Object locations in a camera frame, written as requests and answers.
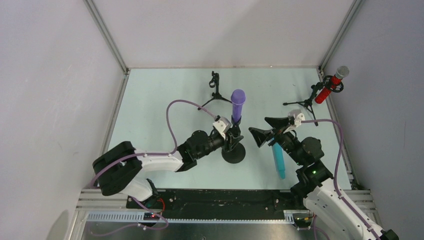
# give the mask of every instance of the white table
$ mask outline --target white table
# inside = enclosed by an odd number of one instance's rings
[[[126,85],[122,104],[113,129],[109,149],[122,141],[131,141],[142,151],[170,151],[174,148],[166,123],[166,108],[176,99],[184,99],[202,105],[211,98],[209,88],[211,72],[219,73],[219,92],[230,99],[235,89],[243,89],[246,102],[243,106],[241,141],[246,149],[245,159],[230,164],[217,150],[197,160],[197,166],[185,172],[150,172],[157,188],[182,189],[290,189],[298,182],[296,163],[284,152],[286,178],[280,179],[274,164],[271,147],[258,148],[249,127],[270,129],[264,117],[286,117],[294,109],[301,109],[306,119],[312,116],[299,105],[283,106],[283,102],[307,99],[311,85],[319,81],[314,68],[223,68],[223,69],[132,69]],[[231,119],[232,105],[221,100],[209,103],[207,109],[215,115]],[[317,119],[328,119],[330,113],[326,102],[314,104]],[[178,145],[195,130],[208,134],[214,121],[208,114],[186,103],[175,103],[169,110],[170,124]],[[339,144],[331,123],[302,124],[297,130],[300,141],[306,137],[321,140],[325,156],[321,159],[334,173]],[[351,189],[345,165],[341,162],[339,185]]]

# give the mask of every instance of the black tripod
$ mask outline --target black tripod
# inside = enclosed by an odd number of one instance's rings
[[[220,94],[220,74],[212,71],[212,80],[209,82],[209,87],[211,89],[215,88],[215,92],[212,92],[212,99],[207,101],[202,107],[206,106],[206,104],[212,102],[213,100],[223,100],[229,103],[232,103],[230,100],[226,99]]]
[[[300,106],[304,107],[306,110],[308,110],[312,114],[314,120],[317,120],[315,118],[314,109],[312,108],[312,100],[314,100],[314,98],[317,96],[318,91],[323,89],[324,85],[325,85],[325,82],[323,81],[323,82],[318,82],[317,84],[310,86],[310,88],[312,89],[312,93],[310,97],[306,100],[295,101],[295,102],[285,102],[283,103],[283,105],[287,106],[290,104],[299,104]]]

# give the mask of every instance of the microphone grille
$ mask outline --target microphone grille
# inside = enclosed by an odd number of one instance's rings
[[[339,66],[335,71],[335,77],[338,79],[346,78],[349,75],[349,68],[347,66]]]

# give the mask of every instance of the robotic arm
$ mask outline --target robotic arm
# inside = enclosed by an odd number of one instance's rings
[[[376,240],[378,235],[381,240],[399,240],[392,230],[384,231],[370,220],[338,185],[338,191],[335,189],[332,173],[320,160],[324,156],[320,140],[307,137],[299,141],[290,132],[304,120],[297,111],[284,118],[265,117],[271,130],[249,128],[258,147],[266,142],[269,146],[279,144],[302,166],[296,170],[299,182],[290,189],[296,203],[317,214],[341,239]]]
[[[222,148],[226,158],[240,158],[240,155],[233,154],[243,139],[239,123],[240,120],[232,125],[227,118],[218,116],[212,124],[210,135],[197,130],[174,153],[137,153],[131,142],[121,142],[92,164],[97,174],[116,160],[127,157],[123,163],[116,164],[99,176],[101,193],[104,196],[123,193],[147,206],[152,205],[159,194],[153,182],[144,177],[146,172],[187,171],[197,165],[198,159],[219,148]]]

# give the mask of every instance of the purple microphone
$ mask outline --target purple microphone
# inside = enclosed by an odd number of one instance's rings
[[[242,118],[242,107],[246,101],[245,92],[241,89],[236,89],[232,92],[232,120],[234,123],[238,123]]]

